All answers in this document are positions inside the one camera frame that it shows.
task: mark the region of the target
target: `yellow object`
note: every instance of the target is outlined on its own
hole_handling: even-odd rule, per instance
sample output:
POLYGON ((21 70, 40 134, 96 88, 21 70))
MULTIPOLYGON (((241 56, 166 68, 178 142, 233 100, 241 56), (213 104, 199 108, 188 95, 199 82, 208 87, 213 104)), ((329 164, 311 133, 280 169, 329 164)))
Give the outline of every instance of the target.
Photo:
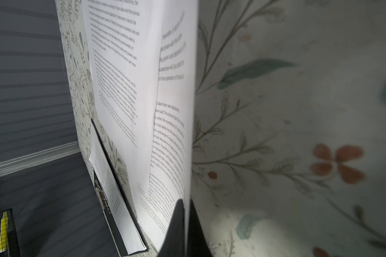
POLYGON ((0 222, 0 253, 4 253, 7 249, 7 226, 9 225, 9 218, 7 218, 7 212, 3 213, 2 220, 0 222))

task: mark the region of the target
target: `table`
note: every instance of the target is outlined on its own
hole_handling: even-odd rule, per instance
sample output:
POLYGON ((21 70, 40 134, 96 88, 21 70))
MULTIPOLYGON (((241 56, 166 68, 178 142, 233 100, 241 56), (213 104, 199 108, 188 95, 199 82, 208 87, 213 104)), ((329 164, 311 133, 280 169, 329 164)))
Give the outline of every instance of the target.
MULTIPOLYGON (((78 141, 90 171, 94 119, 131 195, 85 3, 56 0, 78 141)), ((386 256, 386 0, 201 1, 198 38, 191 195, 213 255, 386 256)))

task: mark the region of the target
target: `black wire mesh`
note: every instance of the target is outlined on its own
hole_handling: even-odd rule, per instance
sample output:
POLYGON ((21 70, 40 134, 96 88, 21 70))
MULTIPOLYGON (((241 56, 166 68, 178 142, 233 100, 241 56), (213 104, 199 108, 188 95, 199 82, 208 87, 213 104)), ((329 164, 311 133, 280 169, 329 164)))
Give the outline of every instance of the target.
POLYGON ((0 212, 0 257, 20 257, 12 209, 0 212))

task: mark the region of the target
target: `printed page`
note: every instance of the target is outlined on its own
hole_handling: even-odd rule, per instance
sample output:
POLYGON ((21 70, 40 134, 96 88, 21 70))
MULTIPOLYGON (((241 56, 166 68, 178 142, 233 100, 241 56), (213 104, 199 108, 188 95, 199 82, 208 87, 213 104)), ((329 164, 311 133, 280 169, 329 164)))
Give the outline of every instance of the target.
POLYGON ((190 212, 197 11, 195 0, 168 0, 163 20, 149 189, 139 188, 138 212, 157 249, 177 200, 184 199, 186 222, 190 212))
POLYGON ((149 187, 164 0, 83 0, 82 6, 97 116, 137 197, 139 187, 149 187))
POLYGON ((110 211, 116 222, 123 243, 128 254, 143 251, 146 249, 138 230, 130 216, 129 210, 120 194, 113 172, 109 167, 103 148, 97 137, 93 124, 90 125, 91 151, 89 161, 100 181, 110 211))

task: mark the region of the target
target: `gray wall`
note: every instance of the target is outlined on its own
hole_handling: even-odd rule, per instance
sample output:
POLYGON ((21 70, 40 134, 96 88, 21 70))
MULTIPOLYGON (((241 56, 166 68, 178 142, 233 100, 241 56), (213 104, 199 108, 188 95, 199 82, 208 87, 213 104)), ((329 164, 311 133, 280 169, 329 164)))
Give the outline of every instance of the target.
POLYGON ((0 0, 0 162, 77 141, 53 0, 0 0))
POLYGON ((80 153, 0 177, 22 257, 110 257, 116 247, 80 153))

